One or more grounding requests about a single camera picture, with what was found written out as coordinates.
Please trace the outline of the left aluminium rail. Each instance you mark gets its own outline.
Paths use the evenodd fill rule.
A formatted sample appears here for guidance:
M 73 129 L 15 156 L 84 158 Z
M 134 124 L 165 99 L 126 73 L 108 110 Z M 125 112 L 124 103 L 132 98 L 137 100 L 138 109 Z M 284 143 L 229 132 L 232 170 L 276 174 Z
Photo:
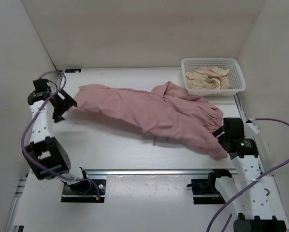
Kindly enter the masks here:
M 54 74 L 55 77 L 57 77 L 60 80 L 61 79 L 61 75 L 63 73 L 64 73 L 63 70 L 48 71 L 48 72 L 45 72 L 45 73 L 41 74 L 38 77 L 38 79 L 39 78 L 44 78 L 45 76 L 50 75 L 50 74 Z M 25 173 L 24 177 L 21 177 L 19 179 L 19 182 L 18 182 L 18 185 L 17 185 L 17 188 L 16 188 L 16 193 L 14 195 L 14 203 L 13 203 L 12 209 L 10 211 L 10 215 L 9 215 L 6 227 L 4 229 L 5 232 L 22 232 L 23 231 L 24 226 L 19 226 L 19 225 L 15 226 L 14 225 L 14 219 L 15 219 L 15 216 L 16 216 L 16 213 L 17 213 L 17 210 L 18 210 L 18 206 L 19 206 L 19 203 L 20 203 L 20 198 L 21 198 L 22 193 L 24 191 L 24 187 L 25 187 L 25 184 L 26 184 L 26 180 L 27 180 L 28 174 L 29 174 L 29 171 L 27 171 Z

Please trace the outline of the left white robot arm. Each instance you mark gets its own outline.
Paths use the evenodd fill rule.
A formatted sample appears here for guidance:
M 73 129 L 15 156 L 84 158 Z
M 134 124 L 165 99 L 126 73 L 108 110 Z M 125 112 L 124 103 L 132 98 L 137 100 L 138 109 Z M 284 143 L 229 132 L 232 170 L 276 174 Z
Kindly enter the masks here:
M 82 168 L 78 172 L 82 177 L 70 176 L 70 158 L 53 133 L 53 125 L 63 121 L 63 114 L 77 107 L 77 103 L 62 88 L 53 92 L 48 83 L 44 78 L 33 81 L 35 90 L 28 96 L 32 121 L 21 138 L 23 156 L 37 179 L 59 177 L 69 185 L 74 184 L 80 193 L 87 193 L 91 181 Z

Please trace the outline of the pink trousers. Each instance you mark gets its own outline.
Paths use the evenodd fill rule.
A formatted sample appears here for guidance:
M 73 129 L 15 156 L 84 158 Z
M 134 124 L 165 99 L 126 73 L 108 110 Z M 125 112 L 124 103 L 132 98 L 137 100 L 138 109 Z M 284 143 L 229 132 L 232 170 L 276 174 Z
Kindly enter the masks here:
M 74 99 L 80 112 L 122 120 L 145 134 L 178 140 L 216 160 L 228 155 L 213 135 L 222 125 L 223 112 L 172 82 L 150 92 L 90 84 L 79 87 Z

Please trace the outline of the front aluminium rail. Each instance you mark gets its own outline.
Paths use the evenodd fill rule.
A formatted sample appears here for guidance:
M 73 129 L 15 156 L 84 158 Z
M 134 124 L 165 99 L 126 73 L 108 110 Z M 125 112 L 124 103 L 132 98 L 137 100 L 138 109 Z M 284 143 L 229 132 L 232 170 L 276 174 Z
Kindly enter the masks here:
M 213 169 L 87 169 L 89 175 L 201 175 Z

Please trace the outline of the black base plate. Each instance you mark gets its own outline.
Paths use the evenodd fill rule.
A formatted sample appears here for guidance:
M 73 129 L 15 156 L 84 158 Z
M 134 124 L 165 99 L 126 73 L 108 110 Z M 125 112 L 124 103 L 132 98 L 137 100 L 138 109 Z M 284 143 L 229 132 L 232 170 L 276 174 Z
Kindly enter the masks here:
M 225 200 L 215 187 L 215 180 L 191 179 L 187 188 L 192 190 L 194 205 L 224 204 Z
M 90 181 L 64 182 L 62 203 L 104 203 L 106 176 L 90 175 Z

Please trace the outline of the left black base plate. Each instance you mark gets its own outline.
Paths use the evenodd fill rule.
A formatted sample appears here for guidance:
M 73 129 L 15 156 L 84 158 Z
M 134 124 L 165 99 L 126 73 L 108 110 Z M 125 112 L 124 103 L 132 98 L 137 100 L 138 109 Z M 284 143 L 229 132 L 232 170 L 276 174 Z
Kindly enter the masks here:
M 90 181 L 64 182 L 62 203 L 104 203 L 106 176 L 90 175 Z

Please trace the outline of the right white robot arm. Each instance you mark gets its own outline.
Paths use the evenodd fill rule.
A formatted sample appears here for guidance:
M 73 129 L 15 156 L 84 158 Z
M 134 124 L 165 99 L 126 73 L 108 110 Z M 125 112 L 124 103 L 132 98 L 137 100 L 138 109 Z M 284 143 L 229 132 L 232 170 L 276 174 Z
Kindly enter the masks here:
M 231 206 L 237 214 L 233 223 L 235 232 L 285 232 L 285 221 L 277 219 L 269 204 L 268 191 L 261 181 L 258 148 L 253 139 L 246 138 L 245 123 L 240 118 L 224 118 L 214 136 L 229 154 L 242 188 L 236 188 L 232 174 L 226 169 L 214 169 L 209 174 L 208 190 L 219 192 L 225 201 L 217 214 Z

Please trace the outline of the beige trousers in basket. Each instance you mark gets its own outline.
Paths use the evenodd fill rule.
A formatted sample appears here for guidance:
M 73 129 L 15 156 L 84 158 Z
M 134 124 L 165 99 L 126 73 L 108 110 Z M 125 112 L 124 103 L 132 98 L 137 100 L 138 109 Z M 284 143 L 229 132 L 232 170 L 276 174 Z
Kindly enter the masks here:
M 234 89 L 229 81 L 229 69 L 202 67 L 192 72 L 185 72 L 190 89 Z

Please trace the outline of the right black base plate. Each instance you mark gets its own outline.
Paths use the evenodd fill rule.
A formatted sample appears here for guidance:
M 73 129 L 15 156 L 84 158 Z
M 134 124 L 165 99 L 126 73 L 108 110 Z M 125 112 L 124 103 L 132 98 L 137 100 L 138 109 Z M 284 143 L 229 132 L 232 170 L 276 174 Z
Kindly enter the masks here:
M 215 187 L 215 180 L 191 179 L 187 188 L 192 190 L 194 205 L 224 204 L 225 200 Z

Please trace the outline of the white plastic basket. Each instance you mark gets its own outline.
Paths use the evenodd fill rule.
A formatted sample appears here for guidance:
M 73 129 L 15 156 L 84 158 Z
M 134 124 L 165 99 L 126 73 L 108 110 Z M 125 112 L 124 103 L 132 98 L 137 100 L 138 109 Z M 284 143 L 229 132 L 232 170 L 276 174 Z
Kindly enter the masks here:
M 229 81 L 234 89 L 190 89 L 187 85 L 185 72 L 192 72 L 202 67 L 219 67 L 229 69 Z M 245 79 L 240 66 L 232 58 L 185 58 L 181 61 L 183 82 L 189 94 L 199 96 L 232 96 L 246 89 Z

